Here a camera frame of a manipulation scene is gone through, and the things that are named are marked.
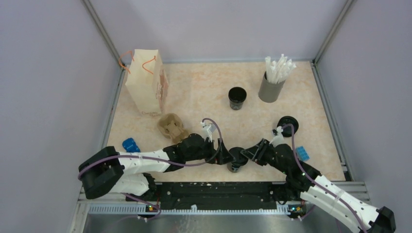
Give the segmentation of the black cup lid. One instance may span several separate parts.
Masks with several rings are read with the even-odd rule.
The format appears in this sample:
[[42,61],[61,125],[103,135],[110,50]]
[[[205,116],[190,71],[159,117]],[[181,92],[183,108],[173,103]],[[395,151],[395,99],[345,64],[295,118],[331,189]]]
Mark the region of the black cup lid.
[[233,157],[233,161],[230,163],[245,163],[245,165],[248,162],[248,158],[242,155],[241,151],[243,148],[241,147],[234,147],[229,150],[229,153]]

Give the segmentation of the single black coffee cup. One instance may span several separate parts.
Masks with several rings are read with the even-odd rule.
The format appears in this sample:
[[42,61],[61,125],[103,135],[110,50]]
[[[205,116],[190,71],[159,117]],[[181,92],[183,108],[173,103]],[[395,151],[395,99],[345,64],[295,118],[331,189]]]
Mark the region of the single black coffee cup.
[[229,163],[227,169],[232,173],[237,173],[245,165],[245,163]]

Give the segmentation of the beige paper takeout bag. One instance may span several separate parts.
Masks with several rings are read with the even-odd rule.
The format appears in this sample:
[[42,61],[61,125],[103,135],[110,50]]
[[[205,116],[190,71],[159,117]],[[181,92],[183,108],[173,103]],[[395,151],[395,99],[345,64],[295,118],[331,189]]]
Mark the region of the beige paper takeout bag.
[[163,113],[169,82],[159,50],[129,50],[118,59],[126,70],[126,89],[142,115]]

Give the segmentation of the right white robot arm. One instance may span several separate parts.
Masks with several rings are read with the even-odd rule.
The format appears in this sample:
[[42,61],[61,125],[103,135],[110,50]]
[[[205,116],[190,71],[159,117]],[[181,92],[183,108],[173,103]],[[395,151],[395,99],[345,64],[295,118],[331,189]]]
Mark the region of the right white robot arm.
[[241,155],[261,165],[270,165],[286,175],[285,194],[291,200],[303,199],[340,221],[353,233],[393,233],[395,215],[383,206],[374,207],[359,200],[327,179],[309,164],[300,161],[287,144],[273,146],[262,139],[243,149]]

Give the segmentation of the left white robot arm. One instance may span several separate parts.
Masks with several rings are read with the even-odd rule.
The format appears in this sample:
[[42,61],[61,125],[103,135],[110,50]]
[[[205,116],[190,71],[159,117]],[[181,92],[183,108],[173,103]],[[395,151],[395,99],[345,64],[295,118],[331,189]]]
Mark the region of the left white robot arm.
[[206,163],[224,165],[234,160],[222,140],[215,149],[210,138],[192,133],[175,145],[152,152],[117,152],[107,146],[79,165],[78,179],[89,200],[126,193],[148,201],[156,193],[151,172],[167,173]]

